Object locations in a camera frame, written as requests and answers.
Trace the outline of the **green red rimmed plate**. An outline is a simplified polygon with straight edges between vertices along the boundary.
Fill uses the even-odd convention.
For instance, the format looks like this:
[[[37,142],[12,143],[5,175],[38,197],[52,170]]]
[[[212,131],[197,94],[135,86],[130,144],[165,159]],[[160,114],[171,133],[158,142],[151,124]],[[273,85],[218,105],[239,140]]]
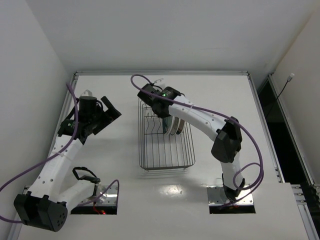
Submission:
[[[172,131],[172,128],[175,124],[175,117],[174,116],[168,116],[163,119],[162,126],[163,126],[163,133],[165,135],[169,135]]]
[[[180,122],[179,122],[179,125],[178,125],[178,128],[176,130],[176,135],[180,135],[182,133],[182,131],[184,130],[184,127],[185,127],[185,121],[183,119],[180,119]]]

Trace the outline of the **blue patterned small plate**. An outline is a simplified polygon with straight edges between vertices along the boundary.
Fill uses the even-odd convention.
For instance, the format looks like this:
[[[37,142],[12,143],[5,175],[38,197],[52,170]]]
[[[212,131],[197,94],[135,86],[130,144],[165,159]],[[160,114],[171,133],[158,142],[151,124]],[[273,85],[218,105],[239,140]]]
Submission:
[[[162,130],[164,135],[168,135],[171,131],[173,117],[168,116],[162,119]]]

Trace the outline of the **white plate with flower motif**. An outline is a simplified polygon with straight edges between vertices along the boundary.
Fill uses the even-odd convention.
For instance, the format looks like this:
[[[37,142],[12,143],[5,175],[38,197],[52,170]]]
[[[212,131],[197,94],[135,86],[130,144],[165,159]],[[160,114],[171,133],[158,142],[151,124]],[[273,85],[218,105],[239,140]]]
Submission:
[[[169,132],[170,135],[175,135],[176,134],[176,131],[177,131],[178,126],[179,126],[179,123],[180,123],[180,119],[175,117],[174,120],[173,120],[173,124],[172,124],[171,130]]]

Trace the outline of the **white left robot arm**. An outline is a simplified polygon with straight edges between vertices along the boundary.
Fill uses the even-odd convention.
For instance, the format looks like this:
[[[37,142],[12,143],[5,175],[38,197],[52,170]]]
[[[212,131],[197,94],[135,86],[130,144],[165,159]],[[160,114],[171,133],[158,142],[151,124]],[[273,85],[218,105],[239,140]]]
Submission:
[[[49,161],[27,192],[15,197],[13,205],[22,224],[58,232],[74,208],[99,201],[101,180],[86,167],[74,167],[77,182],[65,191],[61,188],[87,138],[97,135],[120,116],[106,96],[97,99],[88,94],[75,99],[74,107],[60,124]],[[77,170],[88,174],[79,176]]]

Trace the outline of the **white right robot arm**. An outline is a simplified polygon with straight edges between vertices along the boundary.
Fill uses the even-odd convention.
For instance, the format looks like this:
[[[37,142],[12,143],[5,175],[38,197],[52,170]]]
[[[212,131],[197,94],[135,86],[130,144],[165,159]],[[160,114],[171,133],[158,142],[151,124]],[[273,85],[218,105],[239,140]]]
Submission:
[[[221,120],[214,113],[196,109],[183,93],[170,86],[157,90],[153,83],[147,83],[137,96],[162,119],[165,135],[180,134],[188,123],[213,141],[211,154],[220,162],[224,193],[234,202],[241,192],[236,186],[243,188],[245,185],[242,174],[236,175],[241,168],[239,156],[242,142],[240,127],[235,124],[237,119]]]

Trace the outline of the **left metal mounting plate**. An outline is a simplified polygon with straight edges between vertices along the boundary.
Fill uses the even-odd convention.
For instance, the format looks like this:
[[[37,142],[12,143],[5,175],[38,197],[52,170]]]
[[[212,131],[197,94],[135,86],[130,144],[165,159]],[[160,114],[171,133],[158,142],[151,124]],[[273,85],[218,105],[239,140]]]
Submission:
[[[101,194],[102,196],[98,200],[96,200],[96,204],[103,207],[115,207],[117,205],[118,199],[118,187],[116,185],[113,185],[106,192],[104,192],[107,187],[107,185],[100,185],[97,187],[96,196]]]

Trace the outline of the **metal mounting plate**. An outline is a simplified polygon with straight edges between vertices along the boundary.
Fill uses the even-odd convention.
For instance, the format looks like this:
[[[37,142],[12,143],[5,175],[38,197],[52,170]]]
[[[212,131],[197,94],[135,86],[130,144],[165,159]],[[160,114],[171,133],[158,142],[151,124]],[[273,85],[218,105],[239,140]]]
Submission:
[[[227,198],[222,185],[207,185],[206,190],[208,205],[210,207],[219,207],[231,203],[231,200]],[[242,190],[235,198],[235,202],[232,202],[232,205],[240,207],[254,206],[254,199],[251,194],[251,190]]]
[[[106,192],[104,192],[107,187],[107,185],[100,185],[97,187],[96,196],[101,194],[102,196],[98,200],[96,200],[96,204],[103,207],[115,207],[117,205],[118,199],[118,187],[116,185],[113,185]]]

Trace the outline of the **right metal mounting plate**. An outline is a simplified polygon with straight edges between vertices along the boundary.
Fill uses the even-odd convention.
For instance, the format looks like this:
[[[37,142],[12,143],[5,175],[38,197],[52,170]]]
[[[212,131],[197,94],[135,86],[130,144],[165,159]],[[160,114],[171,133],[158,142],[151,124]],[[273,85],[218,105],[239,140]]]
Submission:
[[[227,198],[222,185],[207,185],[206,190],[208,205],[210,207],[219,207],[231,203],[231,200]],[[240,207],[254,206],[254,199],[251,194],[251,190],[242,190],[235,198],[235,202],[232,202],[232,205]]]

